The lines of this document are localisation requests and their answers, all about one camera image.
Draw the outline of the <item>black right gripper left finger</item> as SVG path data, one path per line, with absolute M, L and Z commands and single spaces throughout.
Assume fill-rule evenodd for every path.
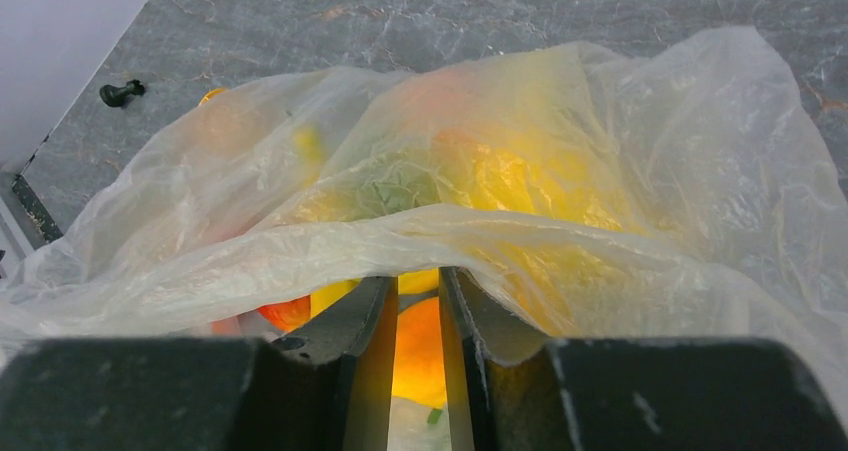
M 384 450 L 397 281 L 369 277 L 304 326 L 253 344 L 231 450 Z

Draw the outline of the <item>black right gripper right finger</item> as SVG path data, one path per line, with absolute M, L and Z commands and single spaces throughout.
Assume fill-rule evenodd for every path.
M 547 337 L 457 267 L 439 270 L 451 445 L 561 450 L 564 411 Z

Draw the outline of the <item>orange yellow mango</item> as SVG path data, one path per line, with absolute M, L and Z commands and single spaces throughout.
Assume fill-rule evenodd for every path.
M 310 320 L 311 297 L 304 296 L 287 302 L 263 305 L 257 311 L 271 325 L 288 333 Z

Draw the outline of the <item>clear plastic bag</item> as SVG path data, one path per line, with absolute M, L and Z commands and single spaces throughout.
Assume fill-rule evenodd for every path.
M 382 156 L 441 202 L 354 220 Z M 2 283 L 1 446 L 231 450 L 254 342 L 298 329 L 260 306 L 393 277 L 398 322 L 442 267 L 547 337 L 561 450 L 847 446 L 847 200 L 748 27 L 213 97 Z M 444 447 L 447 402 L 391 388 L 386 449 Z

